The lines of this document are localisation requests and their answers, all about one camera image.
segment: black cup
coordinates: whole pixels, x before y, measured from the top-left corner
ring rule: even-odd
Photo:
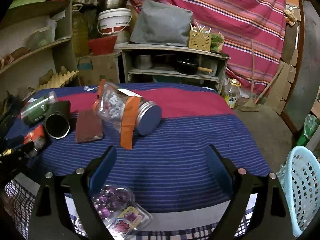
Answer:
[[[61,139],[67,136],[70,131],[70,107],[70,101],[55,102],[50,106],[44,119],[44,127],[51,137]]]

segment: gray bag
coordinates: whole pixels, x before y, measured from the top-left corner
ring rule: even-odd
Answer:
[[[186,47],[189,39],[191,11],[174,5],[146,0],[138,16],[130,41]]]

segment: green jar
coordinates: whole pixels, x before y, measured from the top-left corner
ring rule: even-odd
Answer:
[[[33,125],[44,118],[51,104],[57,102],[57,96],[54,91],[48,95],[38,98],[28,104],[21,110],[21,119],[26,125]]]

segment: laundry basket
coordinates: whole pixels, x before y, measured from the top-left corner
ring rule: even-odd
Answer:
[[[293,235],[299,237],[320,205],[319,163],[307,148],[296,146],[290,151],[287,163],[277,176],[288,203]]]

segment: egg carton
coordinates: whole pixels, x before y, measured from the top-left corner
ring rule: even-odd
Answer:
[[[47,82],[47,84],[38,86],[37,91],[41,89],[51,89],[51,88],[60,88],[67,85],[71,80],[73,80],[79,71],[68,71],[66,74],[55,74],[52,78]]]

